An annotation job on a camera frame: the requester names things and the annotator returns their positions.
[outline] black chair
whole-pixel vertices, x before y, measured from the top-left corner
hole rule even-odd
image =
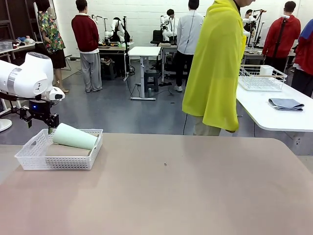
[[[158,46],[163,41],[163,35],[161,30],[153,30],[153,39],[151,44],[156,44]]]

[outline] folded gray cloth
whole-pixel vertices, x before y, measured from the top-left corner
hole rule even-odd
[[[303,111],[304,104],[300,104],[294,99],[269,99],[270,105],[276,110],[282,111]]]

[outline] light gray shirt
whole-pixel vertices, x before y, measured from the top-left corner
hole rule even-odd
[[[178,51],[186,55],[195,54],[204,17],[195,10],[179,19],[177,28]]]

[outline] white sneaker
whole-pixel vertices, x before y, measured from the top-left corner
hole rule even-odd
[[[174,90],[177,92],[182,92],[182,87],[174,86]]]

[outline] yellow cape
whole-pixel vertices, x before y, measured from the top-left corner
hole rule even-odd
[[[246,45],[243,22],[233,0],[215,0],[207,10],[192,62],[182,110],[203,123],[239,128],[236,90]]]

